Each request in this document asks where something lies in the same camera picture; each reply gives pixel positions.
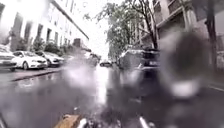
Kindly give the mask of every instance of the car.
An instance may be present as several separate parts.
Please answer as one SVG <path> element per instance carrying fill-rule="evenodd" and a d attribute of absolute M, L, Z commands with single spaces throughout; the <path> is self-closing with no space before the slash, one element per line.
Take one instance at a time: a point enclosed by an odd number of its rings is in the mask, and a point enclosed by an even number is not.
<path fill-rule="evenodd" d="M 15 56 L 4 45 L 0 45 L 0 69 L 15 71 L 15 68 Z"/>
<path fill-rule="evenodd" d="M 224 69 L 224 51 L 217 52 L 217 67 Z"/>
<path fill-rule="evenodd" d="M 64 58 L 59 57 L 57 54 L 50 53 L 50 52 L 39 51 L 39 52 L 36 52 L 36 54 L 47 59 L 48 67 L 52 67 L 52 66 L 59 67 L 63 65 L 65 61 Z"/>
<path fill-rule="evenodd" d="M 159 51 L 155 49 L 129 49 L 118 59 L 122 85 L 146 85 L 158 82 Z"/>
<path fill-rule="evenodd" d="M 110 61 L 108 61 L 108 60 L 102 60 L 100 62 L 100 67 L 107 67 L 107 68 L 109 68 L 109 67 L 112 67 L 112 66 L 113 66 L 112 63 Z"/>
<path fill-rule="evenodd" d="M 121 71 L 131 70 L 139 66 L 143 50 L 128 49 L 123 52 L 117 60 L 117 65 Z"/>
<path fill-rule="evenodd" d="M 142 51 L 141 62 L 138 66 L 138 70 L 141 70 L 144 77 L 151 77 L 153 79 L 157 78 L 158 68 L 159 68 L 159 50 L 145 48 Z"/>
<path fill-rule="evenodd" d="M 15 51 L 18 68 L 28 69 L 45 69 L 47 68 L 47 60 L 30 51 Z"/>

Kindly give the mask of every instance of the street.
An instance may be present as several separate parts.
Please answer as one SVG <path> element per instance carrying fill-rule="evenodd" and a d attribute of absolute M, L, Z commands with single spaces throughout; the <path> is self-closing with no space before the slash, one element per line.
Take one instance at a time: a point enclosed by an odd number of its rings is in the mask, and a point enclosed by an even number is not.
<path fill-rule="evenodd" d="M 13 80 L 17 80 L 17 79 L 23 79 L 24 77 L 33 77 L 39 74 L 45 74 L 48 72 L 54 72 L 54 71 L 58 71 L 60 70 L 60 68 L 47 68 L 45 70 L 23 70 L 23 69 L 16 69 L 15 72 L 11 72 L 7 69 L 3 70 L 0 69 L 0 77 L 1 80 L 0 82 L 9 82 L 9 81 L 13 81 Z"/>
<path fill-rule="evenodd" d="M 105 128 L 141 128 L 140 117 L 157 128 L 224 127 L 222 89 L 205 87 L 197 97 L 178 101 L 128 91 L 118 85 L 117 72 L 112 69 L 88 69 L 88 74 L 79 80 L 77 73 L 76 70 L 72 80 L 64 71 L 3 86 L 0 113 L 7 126 L 50 128 L 64 114 L 80 114 Z"/>

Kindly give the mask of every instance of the sidewalk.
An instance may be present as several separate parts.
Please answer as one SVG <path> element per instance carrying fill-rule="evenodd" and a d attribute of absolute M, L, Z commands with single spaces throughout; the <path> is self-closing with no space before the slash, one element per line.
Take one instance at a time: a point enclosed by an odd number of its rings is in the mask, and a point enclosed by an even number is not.
<path fill-rule="evenodd" d="M 0 73 L 0 82 L 10 82 L 28 79 L 36 76 L 46 75 L 61 71 L 62 68 L 48 68 L 45 70 L 17 70 L 16 72 Z"/>

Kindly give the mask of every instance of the apartment building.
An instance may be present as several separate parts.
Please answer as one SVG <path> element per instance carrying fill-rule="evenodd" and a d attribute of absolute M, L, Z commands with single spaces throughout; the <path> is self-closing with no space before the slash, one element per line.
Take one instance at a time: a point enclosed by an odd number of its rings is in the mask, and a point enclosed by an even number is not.
<path fill-rule="evenodd" d="M 204 24 L 206 12 L 200 4 L 194 4 L 192 0 L 151 0 L 151 10 L 158 29 L 158 38 L 162 39 L 170 32 L 194 28 L 208 38 L 207 28 Z M 218 49 L 224 50 L 224 1 L 215 1 L 216 31 L 218 36 Z M 141 29 L 146 29 L 145 21 L 135 24 L 135 44 L 150 44 L 149 34 Z"/>
<path fill-rule="evenodd" d="M 28 41 L 28 46 L 36 38 L 58 46 L 72 44 L 75 39 L 88 43 L 89 37 L 76 24 L 74 14 L 75 0 L 0 0 L 1 42 L 13 33 L 12 51 L 21 38 Z"/>

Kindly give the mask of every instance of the car windshield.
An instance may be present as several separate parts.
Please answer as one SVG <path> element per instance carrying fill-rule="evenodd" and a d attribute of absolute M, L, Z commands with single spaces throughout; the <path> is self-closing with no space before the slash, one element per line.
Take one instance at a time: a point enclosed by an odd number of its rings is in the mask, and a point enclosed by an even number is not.
<path fill-rule="evenodd" d="M 24 52 L 24 55 L 25 55 L 25 56 L 28 56 L 28 57 L 34 57 L 34 56 L 37 56 L 35 53 L 32 53 L 32 52 Z"/>

